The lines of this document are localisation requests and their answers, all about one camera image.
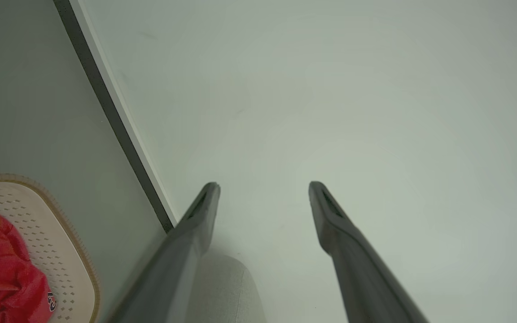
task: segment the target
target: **red garment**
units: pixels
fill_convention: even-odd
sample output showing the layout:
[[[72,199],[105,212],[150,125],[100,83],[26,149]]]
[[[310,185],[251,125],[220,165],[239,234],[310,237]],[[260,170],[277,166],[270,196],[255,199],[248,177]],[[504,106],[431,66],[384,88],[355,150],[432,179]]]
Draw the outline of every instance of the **red garment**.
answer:
[[[47,277],[29,261],[17,229],[0,216],[0,323],[45,323],[53,310]]]

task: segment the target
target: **clothing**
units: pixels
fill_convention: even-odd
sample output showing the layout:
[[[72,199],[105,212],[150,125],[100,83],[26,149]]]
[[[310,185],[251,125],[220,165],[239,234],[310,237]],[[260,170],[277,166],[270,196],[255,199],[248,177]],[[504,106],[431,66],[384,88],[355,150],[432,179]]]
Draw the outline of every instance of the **clothing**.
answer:
[[[55,306],[47,277],[31,264],[17,229],[0,216],[0,323],[45,323]]]

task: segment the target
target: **white tabletop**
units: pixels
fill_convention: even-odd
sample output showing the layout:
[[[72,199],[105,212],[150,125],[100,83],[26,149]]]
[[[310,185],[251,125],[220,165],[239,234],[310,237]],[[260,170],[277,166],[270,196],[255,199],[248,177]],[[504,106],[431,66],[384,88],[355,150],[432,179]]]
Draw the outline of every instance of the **white tabletop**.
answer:
[[[431,322],[517,322],[517,1],[87,0],[180,218],[271,323],[345,322],[308,183],[328,186]]]

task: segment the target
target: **dark gray strip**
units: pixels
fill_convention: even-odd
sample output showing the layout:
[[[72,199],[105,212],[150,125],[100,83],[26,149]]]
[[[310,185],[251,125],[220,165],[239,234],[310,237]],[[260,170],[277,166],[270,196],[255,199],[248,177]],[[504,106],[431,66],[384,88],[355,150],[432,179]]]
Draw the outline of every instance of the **dark gray strip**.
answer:
[[[168,233],[173,229],[173,224],[169,220],[169,216],[162,206],[161,200],[158,198],[158,194],[154,189],[153,183],[150,181],[149,175],[141,163],[137,150],[135,150],[135,146],[133,146],[133,142],[131,142],[129,133],[127,133],[125,125],[123,125],[123,122],[121,121],[117,108],[115,108],[115,104],[113,104],[113,100],[109,95],[109,90],[107,90],[107,86],[105,86],[105,82],[103,82],[99,68],[95,64],[95,59],[93,59],[91,50],[89,49],[87,41],[85,41],[85,37],[81,31],[81,27],[79,26],[75,13],[73,12],[73,8],[71,7],[69,0],[53,0],[53,2],[55,2],[55,7],[59,12],[59,16],[63,21],[65,30],[67,31],[73,48],[79,57],[79,61],[81,61],[85,74],[87,74],[87,78],[95,91],[95,95],[99,99],[99,104],[101,104],[103,112],[107,116],[107,119],[111,124],[111,128],[115,132],[117,140],[123,148],[131,167],[133,167],[133,171],[145,191],[158,220],[165,232]]]

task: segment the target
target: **laundry basket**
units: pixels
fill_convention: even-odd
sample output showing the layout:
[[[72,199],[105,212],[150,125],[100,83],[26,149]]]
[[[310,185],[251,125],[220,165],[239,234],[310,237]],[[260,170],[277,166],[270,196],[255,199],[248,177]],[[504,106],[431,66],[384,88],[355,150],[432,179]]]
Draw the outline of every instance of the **laundry basket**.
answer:
[[[0,215],[21,233],[31,262],[47,276],[57,307],[50,323],[94,323],[99,310],[96,274],[55,199],[29,178],[0,174]]]

